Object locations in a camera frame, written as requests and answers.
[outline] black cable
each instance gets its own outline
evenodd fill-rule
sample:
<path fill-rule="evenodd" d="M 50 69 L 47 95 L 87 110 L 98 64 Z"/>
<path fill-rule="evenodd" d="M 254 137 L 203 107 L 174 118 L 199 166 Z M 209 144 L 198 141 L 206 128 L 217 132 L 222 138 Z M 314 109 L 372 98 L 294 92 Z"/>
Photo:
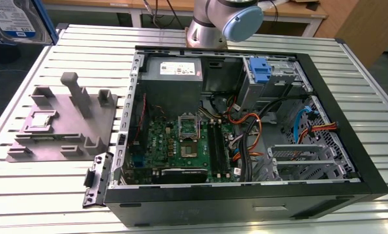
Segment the black cable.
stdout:
<path fill-rule="evenodd" d="M 161 26 L 157 24 L 157 15 L 158 15 L 158 0 L 155 1 L 155 14 L 154 14 L 153 23 L 161 29 Z"/>
<path fill-rule="evenodd" d="M 221 117 L 221 118 L 223 118 L 227 122 L 229 122 L 229 119 L 223 116 L 223 114 L 221 113 L 221 111 L 219 111 L 219 109 L 218 109 L 218 107 L 217 107 L 217 105 L 215 105 L 215 103 L 214 103 L 214 100 L 215 100 L 215 95 L 211 95 L 210 96 L 210 105 L 213 106 L 213 108 L 214 108 L 214 110 L 215 110 L 215 112 L 217 112 L 217 115 Z"/>
<path fill-rule="evenodd" d="M 266 107 L 259 111 L 259 118 L 262 119 L 266 114 L 271 111 L 271 109 L 283 101 L 290 100 L 290 99 L 306 99 L 309 98 L 310 95 L 294 95 L 294 96 L 286 96 L 286 97 L 281 97 L 279 99 L 274 100 L 273 102 L 270 102 Z M 257 124 L 257 121 L 253 121 L 249 125 L 247 130 L 245 131 L 245 136 L 242 137 L 242 141 L 241 141 L 241 159 L 243 160 L 242 163 L 247 163 L 246 165 L 246 171 L 245 169 L 242 169 L 242 174 L 245 173 L 245 177 L 246 177 L 246 182 L 253 182 L 253 161 L 250 158 L 250 153 L 249 153 L 249 135 L 250 132 L 253 131 L 254 125 Z"/>
<path fill-rule="evenodd" d="M 165 25 L 165 28 L 167 28 L 173 24 L 174 20 L 175 20 L 175 17 L 173 18 L 171 22 Z"/>
<path fill-rule="evenodd" d="M 177 16 L 177 13 L 175 13 L 175 10 L 174 10 L 174 7 L 173 7 L 173 5 L 171 5 L 170 0 L 167 0 L 167 2 L 169 2 L 169 5 L 170 5 L 170 8 L 171 8 L 171 11 L 173 11 L 173 13 L 174 13 L 174 16 L 177 17 L 177 21 L 179 21 L 181 27 L 182 27 L 182 29 L 185 30 L 185 27 L 183 27 L 182 21 L 181 21 L 179 17 Z"/>
<path fill-rule="evenodd" d="M 275 19 L 274 19 L 273 24 L 271 24 L 271 27 L 270 27 L 270 32 L 271 32 L 271 30 L 273 30 L 273 28 L 274 28 L 274 26 L 275 26 L 275 24 L 278 22 L 278 5 L 274 3 L 273 0 L 270 0 L 270 2 L 273 3 L 273 5 L 275 7 Z"/>

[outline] slotted aluminum table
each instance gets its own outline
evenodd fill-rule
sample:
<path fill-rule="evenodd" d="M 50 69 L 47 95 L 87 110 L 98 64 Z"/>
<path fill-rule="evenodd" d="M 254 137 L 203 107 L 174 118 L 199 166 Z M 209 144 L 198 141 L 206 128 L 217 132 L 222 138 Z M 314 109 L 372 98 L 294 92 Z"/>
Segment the slotted aluminum table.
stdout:
<path fill-rule="evenodd" d="M 82 209 L 91 161 L 7 163 L 6 152 L 34 104 L 35 86 L 67 93 L 63 72 L 79 74 L 89 93 L 119 95 L 111 143 L 117 142 L 135 45 L 185 46 L 185 31 L 70 25 L 45 48 L 0 117 L 0 233 L 388 233 L 388 195 L 320 219 L 127 229 L 107 208 Z M 257 35 L 231 49 L 311 55 L 334 96 L 388 183 L 388 96 L 346 44 L 334 39 Z"/>

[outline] blue latch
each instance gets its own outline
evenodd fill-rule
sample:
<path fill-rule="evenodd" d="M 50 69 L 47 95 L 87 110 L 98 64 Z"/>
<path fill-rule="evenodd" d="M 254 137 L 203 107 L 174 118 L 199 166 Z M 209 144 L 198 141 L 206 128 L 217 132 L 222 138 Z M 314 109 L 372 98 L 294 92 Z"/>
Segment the blue latch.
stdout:
<path fill-rule="evenodd" d="M 267 60 L 265 58 L 250 58 L 250 68 L 255 75 L 255 83 L 267 83 L 273 75 Z"/>

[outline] metal bracket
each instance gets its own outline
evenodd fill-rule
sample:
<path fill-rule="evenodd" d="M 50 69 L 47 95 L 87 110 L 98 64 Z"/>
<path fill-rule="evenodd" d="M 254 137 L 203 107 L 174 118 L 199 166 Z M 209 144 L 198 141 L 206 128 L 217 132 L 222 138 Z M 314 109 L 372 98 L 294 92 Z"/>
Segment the metal bracket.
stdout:
<path fill-rule="evenodd" d="M 99 154 L 95 157 L 91 169 L 86 174 L 85 186 L 87 187 L 83 201 L 83 208 L 106 207 L 105 195 L 109 187 L 111 163 L 114 155 L 111 153 Z"/>

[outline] gray robot arm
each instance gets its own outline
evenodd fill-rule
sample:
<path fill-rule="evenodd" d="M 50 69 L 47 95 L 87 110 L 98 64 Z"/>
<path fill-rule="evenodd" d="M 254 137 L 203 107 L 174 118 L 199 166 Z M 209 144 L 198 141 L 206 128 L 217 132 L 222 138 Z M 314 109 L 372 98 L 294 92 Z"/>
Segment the gray robot arm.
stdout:
<path fill-rule="evenodd" d="M 197 0 L 187 42 L 195 48 L 225 48 L 258 31 L 265 14 L 258 0 Z"/>

